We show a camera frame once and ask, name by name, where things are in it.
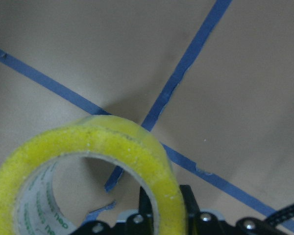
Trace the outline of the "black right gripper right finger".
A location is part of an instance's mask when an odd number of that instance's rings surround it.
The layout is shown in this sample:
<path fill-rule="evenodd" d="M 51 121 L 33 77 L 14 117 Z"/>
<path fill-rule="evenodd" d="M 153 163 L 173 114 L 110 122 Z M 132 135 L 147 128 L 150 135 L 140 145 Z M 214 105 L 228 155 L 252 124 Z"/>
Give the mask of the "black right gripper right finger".
<path fill-rule="evenodd" d="M 189 235 L 224 235 L 221 220 L 212 210 L 201 210 L 189 185 L 180 185 L 187 212 Z"/>

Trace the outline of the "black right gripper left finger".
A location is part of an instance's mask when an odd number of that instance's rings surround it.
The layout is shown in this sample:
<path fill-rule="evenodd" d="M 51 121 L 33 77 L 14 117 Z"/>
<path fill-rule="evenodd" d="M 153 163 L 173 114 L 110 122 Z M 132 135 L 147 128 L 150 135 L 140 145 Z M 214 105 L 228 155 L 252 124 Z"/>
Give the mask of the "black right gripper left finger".
<path fill-rule="evenodd" d="M 118 215 L 117 226 L 120 235 L 153 235 L 153 211 L 151 201 L 140 187 L 138 208 L 126 210 Z"/>

